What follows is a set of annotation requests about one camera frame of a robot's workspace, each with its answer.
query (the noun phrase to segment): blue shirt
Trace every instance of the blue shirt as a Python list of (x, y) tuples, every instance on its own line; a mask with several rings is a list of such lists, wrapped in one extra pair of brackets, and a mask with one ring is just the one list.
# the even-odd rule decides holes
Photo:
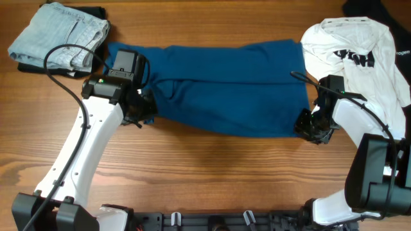
[(305, 83), (290, 76), (305, 73), (302, 46), (292, 40), (165, 49), (111, 42), (109, 66), (119, 49), (149, 59), (146, 88), (152, 89), (161, 117), (228, 135), (295, 137), (294, 123), (303, 108), (309, 109)]

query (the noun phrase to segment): white t-shirt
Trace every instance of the white t-shirt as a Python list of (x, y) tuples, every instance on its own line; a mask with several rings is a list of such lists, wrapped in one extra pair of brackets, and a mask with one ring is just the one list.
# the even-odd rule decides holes
[(343, 76), (346, 92), (362, 94), (367, 108), (405, 135), (401, 107), (411, 104), (410, 87), (395, 65), (394, 39), (386, 25), (368, 17), (324, 19), (305, 32), (301, 43), (314, 78)]

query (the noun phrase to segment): wood grain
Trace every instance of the wood grain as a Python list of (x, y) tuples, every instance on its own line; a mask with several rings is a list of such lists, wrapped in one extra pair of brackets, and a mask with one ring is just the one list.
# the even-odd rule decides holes
[[(101, 3), (113, 25), (110, 40), (142, 46), (238, 47), (267, 40), (298, 41), (344, 1)], [(96, 3), (74, 3), (93, 6)], [(410, 1), (387, 8), (411, 28)], [(6, 49), (30, 22), (33, 4), (0, 5), (0, 230), (15, 230), (10, 211), (18, 192), (31, 193), (54, 163), (78, 106), (46, 76), (17, 71)], [(77, 94), (83, 80), (59, 77)], [(308, 87), (312, 101), (317, 96)], [(166, 119), (120, 127), (94, 176), (89, 209), (102, 203), (139, 212), (232, 212), (298, 209), (344, 187), (356, 153), (347, 134), (330, 144), (302, 139), (246, 139)], [(367, 221), (362, 230), (409, 230), (411, 219)]]

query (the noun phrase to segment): light blue jeans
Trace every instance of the light blue jeans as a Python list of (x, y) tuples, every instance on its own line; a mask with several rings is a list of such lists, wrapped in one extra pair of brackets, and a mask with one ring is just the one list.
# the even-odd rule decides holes
[[(60, 3), (44, 4), (30, 25), (8, 48), (11, 58), (43, 67), (44, 57), (61, 44), (78, 44), (95, 50), (105, 40), (110, 24), (107, 20), (68, 8)], [(63, 47), (48, 58), (49, 68), (91, 70), (92, 55), (77, 47)]]

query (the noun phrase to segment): wire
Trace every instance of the wire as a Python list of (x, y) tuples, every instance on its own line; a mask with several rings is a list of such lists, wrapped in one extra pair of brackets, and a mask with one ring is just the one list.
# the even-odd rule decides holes
[(327, 87), (323, 87), (323, 86), (321, 86), (317, 83), (314, 83), (312, 80), (310, 80), (306, 75), (304, 75), (302, 73), (299, 73), (297, 71), (292, 71), (290, 74), (291, 74), (291, 76), (293, 76), (294, 78), (296, 78), (300, 81), (303, 81), (303, 82), (309, 83), (311, 85), (314, 85), (316, 88), (324, 89), (328, 92), (331, 92), (331, 93), (339, 96), (339, 98), (341, 98), (341, 99), (348, 99), (349, 101), (351, 101), (355, 105), (359, 106), (361, 109), (365, 110), (368, 114), (373, 116), (373, 118), (375, 118), (375, 120), (377, 120), (377, 122), (381, 125), (381, 127), (383, 128), (383, 131), (389, 136), (389, 140), (390, 140), (390, 144), (391, 144), (392, 172), (391, 172), (391, 176), (390, 176), (390, 184), (389, 184), (389, 188), (388, 188), (387, 197), (385, 199), (384, 210), (381, 213), (381, 216), (380, 217), (374, 217), (374, 216), (370, 216), (370, 215), (361, 215), (359, 218), (351, 219), (351, 220), (344, 221), (344, 222), (341, 222), (341, 223), (336, 222), (334, 224), (327, 225), (322, 229), (322, 231), (323, 230), (329, 230), (330, 228), (333, 228), (333, 227), (338, 226), (338, 225), (344, 225), (344, 224), (347, 224), (347, 223), (363, 221), (364, 219), (367, 219), (367, 218), (381, 221), (382, 219), (384, 219), (387, 216), (388, 211), (389, 211), (389, 207), (390, 207), (390, 204), (391, 204), (392, 191), (394, 189), (394, 183), (395, 183), (395, 178), (396, 178), (397, 165), (398, 165), (398, 154), (397, 154), (396, 143), (395, 143), (395, 140), (394, 140), (391, 132), (388, 129), (388, 126), (385, 126), (385, 124), (381, 121), (381, 119), (379, 119), (379, 117), (374, 112), (371, 112), (368, 108), (366, 108), (364, 104), (361, 104), (361, 103), (359, 103), (359, 102), (357, 102), (357, 101), (355, 101), (355, 100), (353, 100), (353, 99), (351, 99), (351, 98), (349, 98), (349, 97), (347, 97), (347, 96), (345, 96), (345, 95), (343, 95), (343, 94), (341, 94), (337, 91), (331, 90)]
[(77, 144), (74, 147), (73, 152), (71, 153), (69, 160), (67, 161), (66, 165), (64, 166), (62, 172), (60, 173), (60, 176), (57, 178), (57, 181), (55, 182), (55, 185), (53, 186), (53, 188), (50, 190), (50, 193), (48, 194), (48, 196), (46, 197), (46, 199), (43, 201), (43, 203), (40, 205), (40, 207), (38, 207), (38, 209), (36, 210), (36, 212), (34, 213), (34, 215), (31, 217), (31, 219), (27, 222), (27, 225), (24, 227), (23, 231), (27, 231), (33, 224), (34, 222), (39, 218), (39, 216), (41, 215), (42, 211), (46, 208), (46, 206), (48, 205), (48, 203), (50, 202), (51, 198), (54, 196), (54, 194), (56, 193), (57, 189), (60, 187), (64, 177), (67, 174), (67, 171), (69, 170), (71, 163), (73, 162), (78, 150), (80, 149), (80, 146), (84, 140), (84, 136), (85, 136), (85, 132), (87, 130), (87, 126), (88, 126), (88, 117), (87, 117), (87, 110), (85, 109), (81, 99), (79, 99), (76, 94), (74, 92), (72, 92), (70, 89), (68, 89), (65, 85), (63, 85), (62, 83), (60, 83), (58, 80), (56, 80), (51, 74), (49, 69), (47, 68), (47, 60), (49, 58), (49, 56), (56, 51), (57, 49), (60, 49), (62, 47), (78, 47), (81, 48), (83, 50), (86, 50), (88, 52), (90, 52), (98, 61), (100, 61), (102, 64), (104, 64), (105, 67), (110, 68), (99, 56), (97, 56), (93, 51), (91, 51), (90, 49), (87, 49), (86, 47), (83, 46), (79, 46), (76, 44), (63, 44), (63, 45), (59, 45), (57, 47), (54, 47), (53, 49), (51, 49), (47, 54), (46, 57), (44, 58), (44, 62), (43, 62), (43, 67), (44, 70), (46, 71), (46, 75), (50, 78), (50, 80), (53, 80), (53, 82), (55, 82), (58, 86), (60, 86), (61, 88), (63, 88), (66, 92), (68, 92), (78, 103), (78, 105), (80, 106), (80, 109), (82, 110), (82, 114), (83, 114), (83, 126), (82, 126), (82, 131), (80, 133), (80, 136), (77, 140)]
[(141, 85), (141, 89), (145, 88), (147, 83), (148, 83), (148, 79), (150, 78), (150, 71), (151, 71), (151, 66), (150, 66), (150, 61), (148, 61), (148, 59), (146, 58), (147, 61), (147, 66), (148, 66), (148, 70), (147, 70), (147, 79), (146, 81)]

